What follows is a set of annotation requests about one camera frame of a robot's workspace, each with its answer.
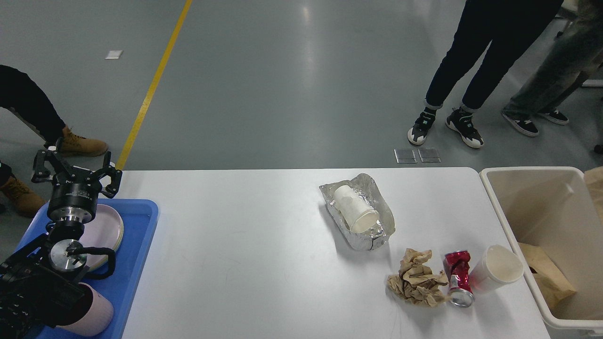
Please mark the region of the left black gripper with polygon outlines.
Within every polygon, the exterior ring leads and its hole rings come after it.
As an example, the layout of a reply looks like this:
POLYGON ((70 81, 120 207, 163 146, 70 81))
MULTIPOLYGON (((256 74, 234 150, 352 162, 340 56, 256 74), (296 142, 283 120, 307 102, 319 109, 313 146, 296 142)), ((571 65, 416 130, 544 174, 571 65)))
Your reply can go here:
POLYGON ((32 167, 32 183, 52 184, 52 196, 48 203, 47 217, 52 221, 78 221, 88 223, 96 217, 98 195, 114 198, 119 192, 123 171, 111 161, 111 152, 106 152, 103 166, 89 174, 89 182, 73 182, 73 169, 63 159, 64 137, 53 145, 36 153, 32 167), (101 180, 110 178, 103 186, 101 180))

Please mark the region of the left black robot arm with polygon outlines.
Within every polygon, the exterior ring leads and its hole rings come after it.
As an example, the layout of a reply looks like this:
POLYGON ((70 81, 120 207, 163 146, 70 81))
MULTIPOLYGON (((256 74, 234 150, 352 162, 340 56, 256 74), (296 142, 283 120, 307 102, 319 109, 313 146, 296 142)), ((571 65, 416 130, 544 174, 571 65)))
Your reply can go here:
POLYGON ((104 154, 96 171, 69 165, 63 138, 39 150, 33 183, 50 182, 47 216, 52 227, 18 249, 1 264, 1 337, 22 339, 37 324, 50 328, 74 325, 93 310, 93 288, 84 279, 114 274, 116 253, 80 242, 85 225, 96 217, 98 195, 113 198, 122 171, 104 154))

